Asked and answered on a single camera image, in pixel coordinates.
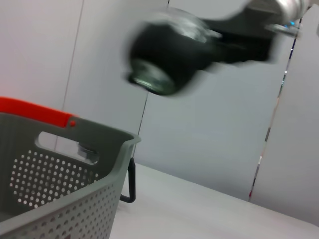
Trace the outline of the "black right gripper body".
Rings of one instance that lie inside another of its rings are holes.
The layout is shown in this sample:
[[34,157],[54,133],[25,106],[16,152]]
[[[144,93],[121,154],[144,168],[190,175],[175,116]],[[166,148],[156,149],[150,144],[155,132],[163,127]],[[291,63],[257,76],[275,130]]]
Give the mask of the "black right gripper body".
[[247,61],[269,60],[274,33],[257,20],[229,18],[223,20],[202,19],[208,28],[221,34],[214,37],[207,62],[200,70],[206,70],[215,62],[234,64]]

